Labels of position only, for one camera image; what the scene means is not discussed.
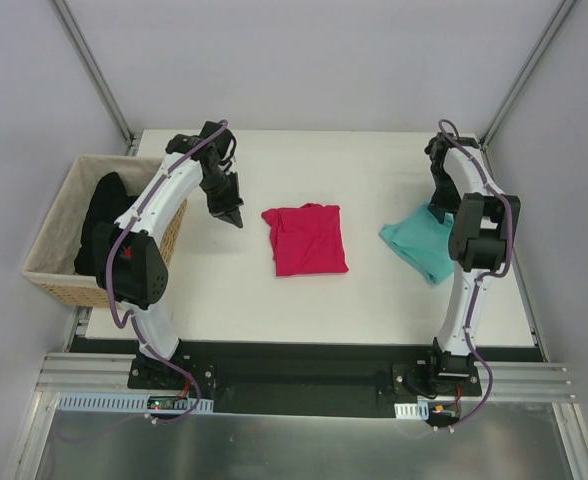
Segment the teal t shirt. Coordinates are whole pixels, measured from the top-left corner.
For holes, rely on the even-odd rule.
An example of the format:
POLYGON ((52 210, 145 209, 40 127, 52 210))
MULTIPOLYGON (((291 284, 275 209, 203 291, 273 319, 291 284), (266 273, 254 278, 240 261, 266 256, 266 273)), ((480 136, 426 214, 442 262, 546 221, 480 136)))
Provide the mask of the teal t shirt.
POLYGON ((379 237, 428 283, 440 285, 454 272, 448 253, 453 224, 452 214, 440 223, 424 204, 403 221, 383 225, 379 237))

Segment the pink t shirt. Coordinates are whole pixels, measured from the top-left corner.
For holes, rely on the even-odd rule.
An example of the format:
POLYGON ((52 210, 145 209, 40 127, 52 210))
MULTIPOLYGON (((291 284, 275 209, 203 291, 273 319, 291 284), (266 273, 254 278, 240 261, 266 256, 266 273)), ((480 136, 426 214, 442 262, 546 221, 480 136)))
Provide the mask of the pink t shirt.
POLYGON ((344 274, 349 271, 342 240, 340 207, 307 203, 261 213, 270 228, 275 275, 344 274))

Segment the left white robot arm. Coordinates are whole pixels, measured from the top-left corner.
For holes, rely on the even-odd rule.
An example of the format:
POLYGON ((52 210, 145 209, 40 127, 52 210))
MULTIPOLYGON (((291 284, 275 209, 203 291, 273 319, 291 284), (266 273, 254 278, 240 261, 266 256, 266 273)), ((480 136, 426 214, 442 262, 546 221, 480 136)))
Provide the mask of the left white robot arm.
POLYGON ((140 351, 155 360, 151 377, 165 389, 183 382, 186 367, 173 356, 180 340, 163 302, 169 271, 161 241, 197 188, 205 194, 213 218, 243 227, 243 200, 233 170, 236 146, 226 120, 205 122, 197 135, 176 135, 133 205, 93 231, 95 277, 107 294, 114 324, 119 329, 133 326, 140 351))

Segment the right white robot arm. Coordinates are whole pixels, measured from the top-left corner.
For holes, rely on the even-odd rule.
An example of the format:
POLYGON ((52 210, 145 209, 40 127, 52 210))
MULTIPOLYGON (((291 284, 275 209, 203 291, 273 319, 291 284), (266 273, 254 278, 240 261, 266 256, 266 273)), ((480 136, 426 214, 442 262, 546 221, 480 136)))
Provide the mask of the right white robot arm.
POLYGON ((476 140, 438 133, 425 154, 435 183, 428 211, 439 223, 453 219, 447 249, 454 280, 435 343, 447 356, 468 357, 489 285, 510 270, 521 202, 491 178, 476 140))

